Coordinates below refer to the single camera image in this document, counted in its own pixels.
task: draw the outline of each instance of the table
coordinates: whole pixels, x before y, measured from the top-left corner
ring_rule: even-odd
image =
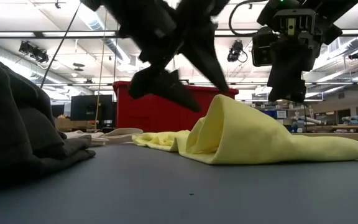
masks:
[[[209,166],[133,145],[0,190],[0,223],[358,223],[358,161]]]

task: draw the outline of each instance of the red storage container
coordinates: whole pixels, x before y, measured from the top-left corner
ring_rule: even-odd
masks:
[[[192,112],[176,103],[155,95],[146,95],[133,100],[128,94],[130,82],[115,82],[114,91],[117,96],[117,128],[140,128],[145,132],[191,130],[197,120],[204,117],[209,104],[217,94],[234,99],[238,90],[230,89],[220,92],[216,88],[186,86],[201,106],[199,113]]]

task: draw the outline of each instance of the yellow towel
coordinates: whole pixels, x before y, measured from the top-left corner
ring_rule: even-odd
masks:
[[[292,135],[273,118],[223,95],[215,96],[206,117],[190,133],[147,133],[133,140],[207,164],[358,159],[358,141]]]

